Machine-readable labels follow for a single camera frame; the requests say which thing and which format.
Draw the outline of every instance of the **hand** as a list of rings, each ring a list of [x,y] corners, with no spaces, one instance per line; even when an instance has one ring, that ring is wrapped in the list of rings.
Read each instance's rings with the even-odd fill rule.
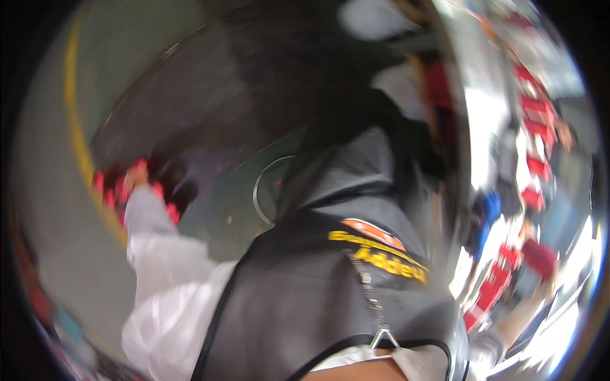
[[[125,174],[125,189],[130,193],[141,185],[148,184],[148,170],[146,168],[131,168]]]

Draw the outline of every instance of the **blue object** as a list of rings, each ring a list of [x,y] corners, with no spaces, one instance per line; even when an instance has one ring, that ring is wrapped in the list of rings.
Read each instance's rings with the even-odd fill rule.
[[[483,247],[489,237],[489,231],[492,228],[493,223],[500,218],[502,202],[500,196],[496,192],[491,192],[483,199],[483,209],[485,210],[484,220],[481,221],[481,227],[479,231],[478,247],[474,253],[474,261],[479,262],[481,254],[483,253]]]

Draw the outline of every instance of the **metal ring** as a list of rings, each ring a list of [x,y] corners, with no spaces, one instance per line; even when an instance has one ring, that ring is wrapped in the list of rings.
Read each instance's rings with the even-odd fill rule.
[[[294,156],[296,156],[296,155],[287,155],[287,156],[282,156],[280,158],[273,160],[260,172],[259,177],[256,179],[256,182],[254,183],[254,190],[252,192],[252,202],[254,204],[254,209],[256,209],[256,213],[259,215],[260,219],[262,219],[269,225],[273,225],[273,221],[269,217],[265,216],[265,213],[263,213],[263,211],[260,209],[259,198],[257,196],[257,193],[259,190],[260,178],[263,176],[263,173],[265,173],[265,171],[268,170],[275,163],[280,162],[281,160],[285,160],[287,158],[293,158]]]

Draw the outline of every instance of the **white fabric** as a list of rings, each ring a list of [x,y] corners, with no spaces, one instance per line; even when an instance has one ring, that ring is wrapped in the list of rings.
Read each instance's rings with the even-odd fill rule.
[[[341,5],[337,17],[349,34],[361,40],[383,40],[421,28],[392,0],[350,0]]]
[[[405,118],[428,121],[426,106],[420,96],[417,75],[407,62],[390,66],[375,74],[371,87],[382,90],[398,106]]]
[[[206,243],[179,235],[150,187],[139,187],[131,195],[125,222],[127,260],[136,272],[137,287],[134,310],[123,326],[123,350],[139,370],[156,381],[188,381],[236,262],[211,260]],[[470,343],[471,352],[483,359],[478,366],[483,373],[503,356],[497,336],[485,337],[486,341]],[[313,371],[374,356],[367,346],[351,347],[330,356]],[[400,349],[393,358],[410,381],[445,379],[447,356],[436,346]]]

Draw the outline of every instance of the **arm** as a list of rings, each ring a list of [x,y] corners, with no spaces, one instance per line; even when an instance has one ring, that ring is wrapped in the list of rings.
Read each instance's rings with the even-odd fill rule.
[[[524,303],[491,329],[476,332],[468,344],[470,370],[467,381],[485,380],[489,371],[504,357],[506,351],[530,324],[546,298],[553,294],[554,277],[541,284]]]
[[[139,233],[178,234],[165,212],[163,200],[148,185],[148,172],[145,169],[130,169],[125,176],[125,186],[131,189],[125,208],[128,241]]]
[[[521,303],[507,317],[495,325],[495,330],[504,341],[506,348],[510,348],[517,338],[531,323],[543,303],[553,295],[554,277],[546,280],[525,302]]]

